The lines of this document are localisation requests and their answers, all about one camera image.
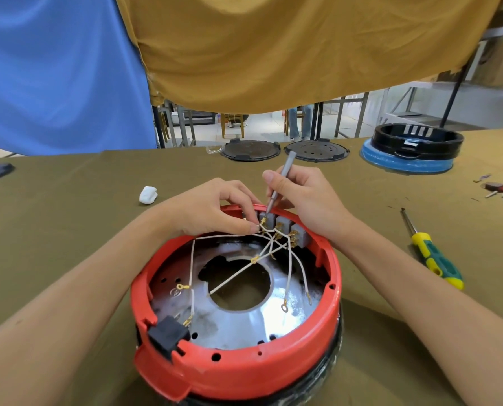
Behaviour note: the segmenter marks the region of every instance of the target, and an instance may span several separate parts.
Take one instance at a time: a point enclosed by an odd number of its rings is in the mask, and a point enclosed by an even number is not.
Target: forearm
[[[365,224],[333,242],[397,310],[471,405],[503,404],[503,319]]]
[[[133,278],[168,238],[143,214],[0,326],[0,405],[57,402]]]

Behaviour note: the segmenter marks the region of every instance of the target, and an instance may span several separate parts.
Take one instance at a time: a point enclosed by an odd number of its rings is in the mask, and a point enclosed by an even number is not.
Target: screwdriver
[[[285,164],[283,164],[282,173],[281,173],[282,177],[284,177],[284,178],[287,177],[289,170],[293,166],[293,161],[295,160],[295,157],[296,157],[295,151],[289,152],[289,156],[287,157],[287,161],[285,162]],[[274,206],[274,202],[276,201],[277,197],[278,197],[278,193],[276,191],[273,191],[272,195],[270,196],[270,201],[268,202],[267,212],[266,212],[265,217],[270,213],[270,210]]]
[[[456,289],[464,289],[462,275],[456,266],[454,266],[449,259],[445,258],[439,249],[437,249],[437,247],[432,243],[430,235],[425,232],[417,232],[415,225],[411,222],[410,217],[407,216],[405,208],[402,208],[401,212],[407,222],[407,225],[411,229],[411,240],[413,241],[413,245],[416,245],[419,248],[428,269],[437,276],[445,279]]]

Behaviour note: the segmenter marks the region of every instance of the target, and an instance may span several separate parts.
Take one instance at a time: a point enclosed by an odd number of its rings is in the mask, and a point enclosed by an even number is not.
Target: mustard yellow cloth
[[[257,114],[459,67],[500,0],[117,0],[153,105]]]

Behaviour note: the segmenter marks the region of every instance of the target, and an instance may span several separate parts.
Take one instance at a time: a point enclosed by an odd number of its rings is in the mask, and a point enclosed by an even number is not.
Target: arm
[[[466,403],[503,404],[503,319],[354,218],[320,170],[293,166],[288,178],[263,176],[269,192],[284,195],[280,207],[295,207],[397,310]]]
[[[55,404],[133,278],[166,240],[258,230],[258,222],[221,212],[220,200],[240,204],[252,219],[252,203],[259,203],[240,182],[216,179],[156,205],[3,323],[0,405]]]

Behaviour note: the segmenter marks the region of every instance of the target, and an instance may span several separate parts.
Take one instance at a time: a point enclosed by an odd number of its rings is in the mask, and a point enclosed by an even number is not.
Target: hand
[[[287,178],[267,170],[263,178],[268,185],[267,197],[272,191],[279,195],[275,206],[295,208],[302,223],[309,230],[329,240],[338,239],[353,216],[346,210],[336,192],[318,168],[293,165]]]
[[[248,220],[234,218],[222,212],[220,201],[240,205]],[[169,218],[173,237],[208,232],[250,235],[259,230],[253,204],[260,203],[240,181],[225,182],[221,178],[215,178],[170,198],[157,207],[162,208],[162,213]]]

